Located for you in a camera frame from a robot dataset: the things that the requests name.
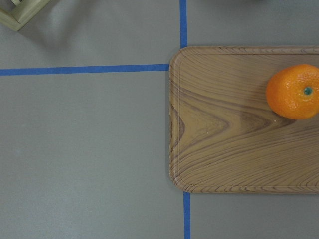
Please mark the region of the orange mandarin fruit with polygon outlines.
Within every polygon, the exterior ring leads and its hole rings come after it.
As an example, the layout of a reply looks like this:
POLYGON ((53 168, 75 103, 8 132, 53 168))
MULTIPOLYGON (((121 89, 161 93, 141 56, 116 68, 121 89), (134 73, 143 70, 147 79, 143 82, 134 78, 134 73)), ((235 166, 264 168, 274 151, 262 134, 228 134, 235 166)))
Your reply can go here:
POLYGON ((276 73, 267 83, 266 100, 282 117, 312 118, 319 113, 319 69, 301 64, 276 73))

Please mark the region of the brown wooden cutting board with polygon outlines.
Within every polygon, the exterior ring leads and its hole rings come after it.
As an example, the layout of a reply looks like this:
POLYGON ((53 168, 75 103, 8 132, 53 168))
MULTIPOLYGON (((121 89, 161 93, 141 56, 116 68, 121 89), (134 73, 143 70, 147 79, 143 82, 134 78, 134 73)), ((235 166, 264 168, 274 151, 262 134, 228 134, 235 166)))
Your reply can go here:
POLYGON ((269 78, 316 46, 189 46, 169 64, 169 176, 191 193, 316 194, 319 119, 269 108, 269 78))

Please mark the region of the light wooden rack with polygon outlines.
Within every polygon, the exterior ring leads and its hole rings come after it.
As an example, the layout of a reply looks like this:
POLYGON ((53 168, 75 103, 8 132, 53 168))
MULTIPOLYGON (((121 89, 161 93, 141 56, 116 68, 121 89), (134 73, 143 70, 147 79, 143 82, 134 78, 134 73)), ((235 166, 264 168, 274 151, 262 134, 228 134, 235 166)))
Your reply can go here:
POLYGON ((36 14, 38 14, 50 0, 12 0, 15 7, 11 11, 0 9, 0 23, 4 26, 19 31, 36 14))

